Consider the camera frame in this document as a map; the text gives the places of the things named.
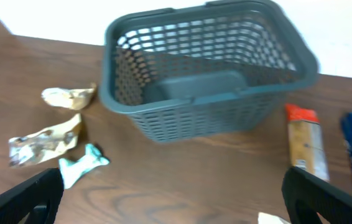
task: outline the basket handle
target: basket handle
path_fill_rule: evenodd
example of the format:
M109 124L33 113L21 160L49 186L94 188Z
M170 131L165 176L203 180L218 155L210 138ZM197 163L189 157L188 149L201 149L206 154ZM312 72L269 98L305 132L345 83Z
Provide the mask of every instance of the basket handle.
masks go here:
M140 17L146 17L146 16L157 16L161 14L166 14L166 13L171 13L174 12L175 9L168 7L164 9L156 9L156 10L151 10L151 11L146 11L146 12L136 12L128 15L129 18L140 18Z
M244 0L218 0L218 1L210 1L205 3L205 7L213 7L213 6L224 6L228 4L236 4L241 3Z

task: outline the crumpled paper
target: crumpled paper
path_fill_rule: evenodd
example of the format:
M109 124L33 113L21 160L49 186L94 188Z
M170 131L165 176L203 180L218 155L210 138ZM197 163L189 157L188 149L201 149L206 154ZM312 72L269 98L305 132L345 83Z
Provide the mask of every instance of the crumpled paper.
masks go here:
M76 146L81 114L62 124L44 128L25 137L9 139L11 167L35 165L64 154Z
M283 220L278 216L270 215L264 212L259 212L257 223L258 224L290 224L289 222Z
M91 88L67 90L64 88L47 88L42 91L42 99L50 106L61 106L71 110L86 107L96 92L96 84Z
M109 164L109 160L101 155L100 150L93 144L85 146L85 155L76 162L66 158L58 160L62 173L64 189L69 189L75 182L95 167Z

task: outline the basket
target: basket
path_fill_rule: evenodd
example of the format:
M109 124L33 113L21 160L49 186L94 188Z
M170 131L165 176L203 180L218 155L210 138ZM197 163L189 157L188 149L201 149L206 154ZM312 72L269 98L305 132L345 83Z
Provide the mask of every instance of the basket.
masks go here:
M271 1L215 1L126 15L106 32L100 97L150 139L249 130L317 61Z

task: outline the brown table surface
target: brown table surface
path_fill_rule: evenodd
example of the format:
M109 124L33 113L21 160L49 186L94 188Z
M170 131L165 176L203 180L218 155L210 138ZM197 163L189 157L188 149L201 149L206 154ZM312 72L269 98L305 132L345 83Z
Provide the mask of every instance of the brown table surface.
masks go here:
M0 50L0 194L48 167L8 167L7 140L70 119L53 108L44 88L100 82L103 48L11 37ZM322 75L291 93L290 103L313 108L323 129L331 183L352 194L352 173L339 120L352 111L352 79ZM83 110L88 135L65 157L78 159L96 142L111 164L64 192L56 223L256 223L258 212L288 218L281 183L289 166L285 111L280 105L255 130L172 144L146 139L126 116L98 98Z

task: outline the basket rim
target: basket rim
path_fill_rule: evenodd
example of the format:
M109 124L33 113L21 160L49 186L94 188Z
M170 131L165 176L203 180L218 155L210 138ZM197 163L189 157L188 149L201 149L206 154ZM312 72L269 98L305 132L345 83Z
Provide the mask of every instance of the basket rim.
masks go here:
M276 84L266 86L255 86L254 88L248 88L239 94L220 93L213 96L203 96L199 98L188 99L172 99L153 103L146 103L136 106L124 105L114 99L114 96L111 94L110 91L110 82L115 76L115 74L111 72L113 66L112 63L114 61L111 56L111 52L116 46L116 40L114 40L112 36L115 32L119 32L121 30L121 26L123 23L125 23L126 21L134 21L136 19L146 19L157 16L164 16L170 13L183 14L186 12L192 12L197 10L212 10L213 7L245 7L246 9L249 6L253 6L253 4L255 6L260 5L261 7L263 7L263 10L275 19L274 25L277 26L277 29L283 35L282 37L285 38L285 43L288 44L290 47L289 50L295 52L295 55L298 57L298 61L303 65L305 69L304 72L308 74L303 80L284 85ZM284 15L282 9L276 3L270 0L213 1L207 2L203 6L187 7L184 9L165 8L147 12L138 12L119 17L118 19L113 21L106 30L102 79L99 95L102 104L104 104L105 107L107 107L111 111L121 114L142 114L151 111L177 108L180 106L195 105L197 104L197 102L215 103L217 101L235 100L244 95L252 95L256 93L276 93L298 90L313 85L318 80L318 77L318 63L315 56L308 49L301 36L299 36L299 33L297 32L296 28L288 20L288 18Z

